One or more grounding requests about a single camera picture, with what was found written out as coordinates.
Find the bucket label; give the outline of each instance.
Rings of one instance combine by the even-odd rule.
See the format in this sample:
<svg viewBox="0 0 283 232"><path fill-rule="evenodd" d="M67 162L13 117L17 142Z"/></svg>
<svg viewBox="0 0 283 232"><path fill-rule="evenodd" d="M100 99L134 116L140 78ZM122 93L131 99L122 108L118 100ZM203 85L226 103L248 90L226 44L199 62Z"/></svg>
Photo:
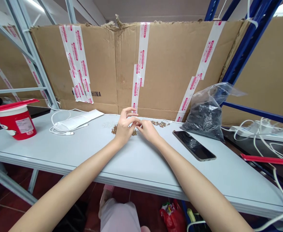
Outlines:
<svg viewBox="0 0 283 232"><path fill-rule="evenodd" d="M25 119L17 120L16 124L21 134L28 133L34 129L29 117Z"/></svg>

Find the black plastic bag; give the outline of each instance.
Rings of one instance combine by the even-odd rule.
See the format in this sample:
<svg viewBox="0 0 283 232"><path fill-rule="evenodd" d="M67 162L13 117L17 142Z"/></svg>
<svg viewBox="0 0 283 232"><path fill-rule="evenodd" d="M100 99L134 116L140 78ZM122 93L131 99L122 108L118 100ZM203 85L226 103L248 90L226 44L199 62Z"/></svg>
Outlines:
<svg viewBox="0 0 283 232"><path fill-rule="evenodd" d="M222 109L220 105L229 95L243 96L228 82L221 82L195 93L191 100L190 113L180 127L184 131L207 136L222 142Z"/></svg>

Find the ceiling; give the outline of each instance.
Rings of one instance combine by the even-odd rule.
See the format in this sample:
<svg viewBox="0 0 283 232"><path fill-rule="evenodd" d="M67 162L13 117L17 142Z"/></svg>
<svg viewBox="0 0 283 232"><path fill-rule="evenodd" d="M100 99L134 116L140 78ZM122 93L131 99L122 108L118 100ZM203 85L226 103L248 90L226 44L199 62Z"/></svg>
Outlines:
<svg viewBox="0 0 283 232"><path fill-rule="evenodd" d="M226 1L226 9L232 0ZM157 21L197 21L205 18L210 0L94 0L106 20L118 14L124 23ZM217 13L224 4L221 0Z"/></svg>
<svg viewBox="0 0 283 232"><path fill-rule="evenodd" d="M31 22L38 15L35 26L51 25L46 14L34 7L32 0L24 0ZM65 0L43 0L57 24L68 24L69 18ZM197 21L204 19L210 0L72 0L75 8L76 20L79 23L89 22L102 25L106 21L115 21L118 14L123 23L157 21ZM218 17L224 0L219 1L215 14ZM232 0L226 0L221 17L224 15ZM248 0L240 0L237 8L230 17L240 20L245 17ZM0 11L10 17L5 0L0 0Z"/></svg>

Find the red and white tape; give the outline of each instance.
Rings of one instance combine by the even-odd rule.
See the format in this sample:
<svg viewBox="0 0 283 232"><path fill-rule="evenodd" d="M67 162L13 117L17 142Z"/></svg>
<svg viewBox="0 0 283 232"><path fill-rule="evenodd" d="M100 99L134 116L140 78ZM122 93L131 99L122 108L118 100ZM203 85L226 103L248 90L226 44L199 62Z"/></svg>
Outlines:
<svg viewBox="0 0 283 232"><path fill-rule="evenodd" d="M138 52L138 64L137 69L141 74L141 86L144 86L148 42L149 42L150 23L140 23L140 35L139 35L139 52Z"/></svg>
<svg viewBox="0 0 283 232"><path fill-rule="evenodd" d="M138 98L139 98L139 90L141 88L141 75L138 73L137 69L138 65L134 65L134 76L133 76L133 91L132 91L132 107L136 110L133 113L137 113L138 108Z"/></svg>
<svg viewBox="0 0 283 232"><path fill-rule="evenodd" d="M78 102L89 102L93 104L81 27L61 25L59 26L59 29L71 69L70 73L74 84L73 92L75 94L75 99Z"/></svg>
<svg viewBox="0 0 283 232"><path fill-rule="evenodd" d="M6 28L7 28L7 31L9 32L9 34L14 38L15 42L18 43L21 47L24 47L24 44L22 43L21 39L17 35L15 29L12 26L7 26ZM29 66L29 69L32 73L32 76L33 76L37 86L43 87L42 83L39 81L38 74L36 72L34 64L24 54L23 54L23 57L24 57L26 63L28 64L28 66ZM46 104L49 105L50 103L48 101L46 92L44 90L41 90L40 92L42 94L42 97L45 99Z"/></svg>
<svg viewBox="0 0 283 232"><path fill-rule="evenodd" d="M198 70L195 76L193 76L190 80L190 83L186 89L185 95L183 97L181 106L179 108L177 117L176 117L176 121L178 122L182 122L184 114L187 110L187 107L192 99L192 96L195 92L195 89L199 83L200 80L203 80L205 75L206 75L206 71L208 69L210 60L212 58L214 49L216 47L216 44L219 40L219 37L222 33L223 27L225 25L226 22L222 22L222 21L215 21L213 23L211 32L209 34L205 49L203 51L203 56L200 60L199 66L198 66Z"/></svg>
<svg viewBox="0 0 283 232"><path fill-rule="evenodd" d="M203 51L202 59L200 60L197 74L196 74L196 76L200 75L202 80L205 78L206 71L208 69L214 49L218 43L219 37L222 33L225 23L226 23L225 21L215 21L213 23L205 49Z"/></svg>
<svg viewBox="0 0 283 232"><path fill-rule="evenodd" d="M1 76L2 80L4 81L4 83L6 84L7 88L13 89L12 85L10 84L9 80L6 78L6 76L3 73L3 71L1 70L1 68L0 68L0 76ZM12 92L12 95L15 97L17 102L20 101L20 98L18 97L17 93Z"/></svg>
<svg viewBox="0 0 283 232"><path fill-rule="evenodd" d="M140 23L138 64L134 65L132 107L137 113L139 90L145 83L146 61L148 52L150 23Z"/></svg>

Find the white table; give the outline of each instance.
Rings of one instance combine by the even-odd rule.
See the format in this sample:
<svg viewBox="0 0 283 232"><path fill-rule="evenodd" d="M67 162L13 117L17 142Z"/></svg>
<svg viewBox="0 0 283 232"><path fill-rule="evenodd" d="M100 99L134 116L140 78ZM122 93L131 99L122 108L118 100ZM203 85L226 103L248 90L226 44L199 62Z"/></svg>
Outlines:
<svg viewBox="0 0 283 232"><path fill-rule="evenodd" d="M58 113L54 120L64 120L66 117L67 114ZM47 114L33 119L37 135L22 141L16 141L6 131L0 130L0 161L67 175L114 138L106 123L116 123L118 119L119 115L103 115L90 121L89 126L76 130L74 135L64 136L49 132L52 123L51 114ZM156 129L239 212L268 218L283 212L283 196L275 185L220 141L191 134L217 157L211 161L196 160L172 134L173 130L180 130L179 126L174 122L164 128L156 126ZM95 181L187 200L162 155L138 132L112 158ZM30 204L35 203L36 199L31 194L3 173L0 173L0 183Z"/></svg>

